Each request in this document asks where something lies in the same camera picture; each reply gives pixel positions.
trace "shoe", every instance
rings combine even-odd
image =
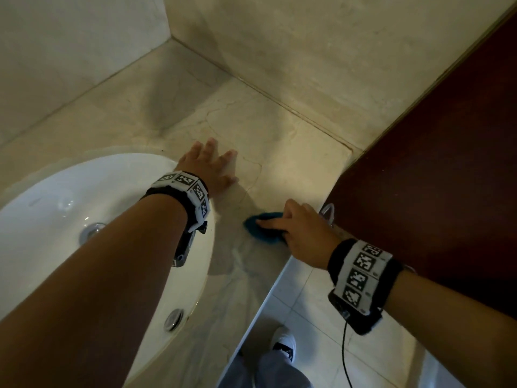
[[[296,340],[287,327],[281,326],[273,334],[271,339],[271,350],[281,351],[291,363],[296,355]]]

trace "white sink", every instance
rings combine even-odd
[[[108,223],[144,195],[176,163],[151,154],[117,154],[62,170],[0,210],[0,319],[24,300],[79,247],[81,230]],[[214,218],[198,233],[183,267],[172,268],[162,298],[129,373],[131,378],[181,331],[205,284],[214,244]],[[184,317],[172,333],[165,319]]]

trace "gray pants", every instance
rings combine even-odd
[[[255,372],[255,385],[242,356],[230,365],[219,388],[312,388],[311,382],[290,364],[280,351],[271,350],[259,360]]]

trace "wrist-mounted device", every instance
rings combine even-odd
[[[206,232],[206,217],[210,213],[208,188],[199,177],[175,171],[153,183],[142,198],[156,194],[174,197],[187,212],[187,226],[181,235],[172,263],[173,267],[181,267],[187,260],[196,230],[202,234]]]
[[[334,250],[328,271],[335,284],[329,301],[359,335],[382,319],[386,299],[402,271],[393,255],[361,240],[346,240]]]

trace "cleaning sponge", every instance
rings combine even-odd
[[[282,237],[284,231],[275,230],[273,228],[261,228],[258,224],[256,224],[256,220],[268,220],[281,217],[281,212],[266,212],[260,215],[249,217],[244,221],[243,224],[249,233],[256,239],[267,242],[268,244],[276,244],[278,241],[285,242],[284,237]]]

